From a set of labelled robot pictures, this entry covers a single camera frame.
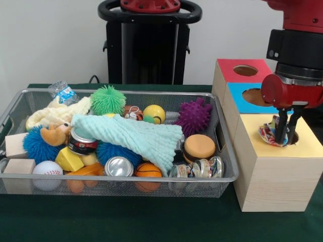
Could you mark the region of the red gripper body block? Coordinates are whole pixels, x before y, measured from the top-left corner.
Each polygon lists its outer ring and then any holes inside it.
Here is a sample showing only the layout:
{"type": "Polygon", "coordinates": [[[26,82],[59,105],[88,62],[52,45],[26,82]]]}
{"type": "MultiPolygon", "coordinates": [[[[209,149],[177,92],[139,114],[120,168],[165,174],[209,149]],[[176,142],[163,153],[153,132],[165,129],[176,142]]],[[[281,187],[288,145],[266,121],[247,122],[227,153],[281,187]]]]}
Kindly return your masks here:
{"type": "Polygon", "coordinates": [[[272,104],[275,108],[293,105],[315,108],[322,104],[322,85],[311,85],[309,81],[270,74],[261,84],[261,95],[264,102],[272,104]]]}

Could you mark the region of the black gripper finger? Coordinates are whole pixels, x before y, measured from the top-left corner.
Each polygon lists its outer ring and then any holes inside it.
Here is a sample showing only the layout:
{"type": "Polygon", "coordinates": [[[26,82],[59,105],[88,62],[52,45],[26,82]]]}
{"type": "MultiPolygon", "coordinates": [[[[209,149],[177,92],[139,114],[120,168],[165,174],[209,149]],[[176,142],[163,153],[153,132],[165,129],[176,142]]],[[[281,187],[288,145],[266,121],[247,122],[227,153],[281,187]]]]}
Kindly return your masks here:
{"type": "Polygon", "coordinates": [[[278,108],[278,111],[279,111],[279,123],[276,128],[275,142],[283,143],[285,139],[286,130],[287,130],[287,120],[288,120],[287,111],[288,110],[285,108],[278,108]]]}
{"type": "Polygon", "coordinates": [[[291,144],[294,139],[297,121],[301,117],[301,113],[302,106],[293,106],[293,114],[291,115],[288,123],[288,144],[291,144]]]}

